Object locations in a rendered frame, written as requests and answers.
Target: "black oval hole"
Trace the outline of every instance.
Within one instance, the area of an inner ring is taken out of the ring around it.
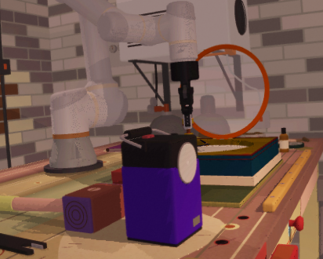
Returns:
[[[239,216],[238,217],[238,220],[247,220],[247,219],[249,219],[248,216]]]
[[[217,244],[217,245],[227,245],[228,243],[229,243],[229,241],[223,240],[223,239],[215,241],[215,244]]]
[[[238,33],[243,35],[246,32],[247,20],[244,3],[242,0],[236,0],[234,3],[234,18]]]

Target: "workbench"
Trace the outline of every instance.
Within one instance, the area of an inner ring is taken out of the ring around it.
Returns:
[[[5,178],[7,181],[0,183],[0,195],[59,199],[67,193],[95,183],[111,183],[111,171],[122,167],[121,153],[105,150],[116,144],[95,148],[98,159],[103,161],[103,168],[90,172],[62,175],[44,173],[43,167],[49,164],[48,160],[1,170],[0,179]],[[291,149],[288,153],[283,153],[283,163],[242,207],[203,206],[202,230],[178,247],[127,240],[125,218],[96,233],[88,234],[66,231],[62,213],[0,212],[0,233],[43,241],[48,246],[45,250],[34,248],[34,255],[31,256],[0,250],[0,259],[270,258],[276,245],[282,243],[289,220],[304,214],[316,185],[323,139],[310,139],[310,142],[305,143],[305,148],[311,150],[310,158],[273,213],[263,211],[263,201],[299,158],[302,150]],[[14,174],[19,172],[26,173],[13,179]]]

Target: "small bottle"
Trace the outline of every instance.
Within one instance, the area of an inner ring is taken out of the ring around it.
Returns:
[[[281,128],[281,135],[279,137],[280,152],[289,151],[289,135],[286,134],[286,128]]]

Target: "bottle label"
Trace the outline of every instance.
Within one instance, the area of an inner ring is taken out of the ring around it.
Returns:
[[[280,140],[279,147],[280,147],[280,149],[289,149],[289,141],[288,140]]]

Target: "orange hoop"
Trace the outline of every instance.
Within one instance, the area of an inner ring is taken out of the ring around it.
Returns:
[[[201,133],[207,137],[225,140],[225,139],[241,136],[242,134],[246,133],[248,130],[250,130],[252,127],[254,127],[257,124],[257,122],[262,118],[263,113],[266,111],[266,108],[268,105],[268,100],[269,100],[269,95],[270,95],[270,87],[269,87],[269,81],[268,81],[268,75],[266,73],[266,69],[262,65],[261,61],[259,61],[259,59],[254,54],[252,54],[250,51],[248,51],[247,49],[244,49],[240,46],[231,45],[231,44],[223,44],[223,45],[213,46],[211,48],[205,49],[200,54],[198,54],[198,58],[196,61],[199,61],[202,57],[206,56],[209,53],[212,53],[213,51],[221,50],[221,49],[233,49],[236,51],[240,51],[240,52],[244,53],[245,55],[249,56],[252,60],[255,61],[255,63],[257,64],[257,66],[261,70],[263,80],[264,80],[264,97],[263,97],[261,109],[257,113],[257,116],[245,128],[243,128],[235,133],[230,133],[230,134],[226,134],[226,135],[217,135],[217,134],[205,131],[204,129],[200,128],[195,122],[193,123],[194,129],[196,129],[199,133]]]

